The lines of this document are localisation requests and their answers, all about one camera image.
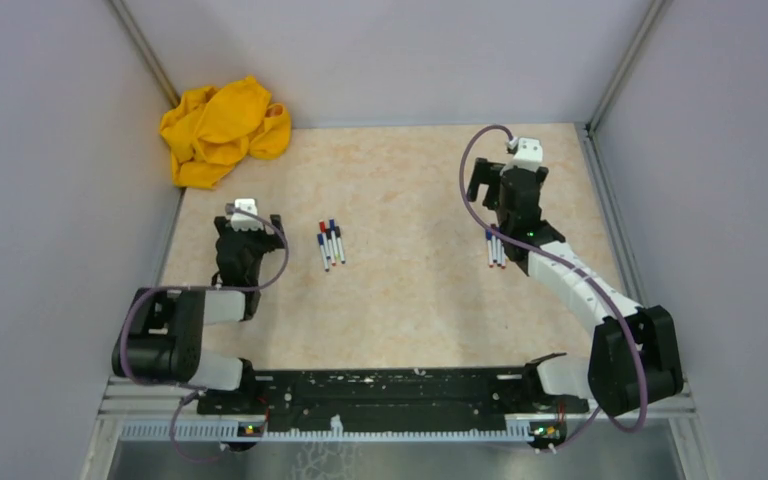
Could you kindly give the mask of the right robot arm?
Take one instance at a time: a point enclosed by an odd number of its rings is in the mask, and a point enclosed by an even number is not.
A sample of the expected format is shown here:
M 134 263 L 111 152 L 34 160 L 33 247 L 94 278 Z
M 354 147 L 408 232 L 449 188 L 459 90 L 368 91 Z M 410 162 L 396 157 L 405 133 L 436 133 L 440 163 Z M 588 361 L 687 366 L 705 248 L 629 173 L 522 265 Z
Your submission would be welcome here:
M 587 358 L 550 354 L 527 364 L 523 398 L 548 412 L 562 396 L 593 400 L 616 417 L 678 395 L 684 388 L 675 324 L 662 306 L 644 307 L 611 287 L 542 216 L 544 166 L 521 168 L 476 159 L 465 201 L 487 188 L 499 252 L 547 288 L 591 338 Z

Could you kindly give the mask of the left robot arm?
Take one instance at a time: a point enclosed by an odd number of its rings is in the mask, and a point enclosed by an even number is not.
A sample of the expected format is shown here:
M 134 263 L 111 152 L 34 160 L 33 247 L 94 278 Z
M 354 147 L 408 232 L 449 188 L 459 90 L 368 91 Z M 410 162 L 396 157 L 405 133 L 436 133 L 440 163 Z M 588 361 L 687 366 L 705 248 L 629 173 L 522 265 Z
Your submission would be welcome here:
M 114 374 L 136 383 L 178 384 L 221 390 L 224 405 L 237 414 L 252 411 L 260 388 L 248 380 L 251 363 L 202 351 L 204 327 L 253 319 L 261 296 L 266 254 L 286 247 L 279 215 L 255 229 L 233 225 L 237 214 L 218 216 L 214 226 L 217 272 L 203 290 L 155 290 L 139 305 L 111 355 Z

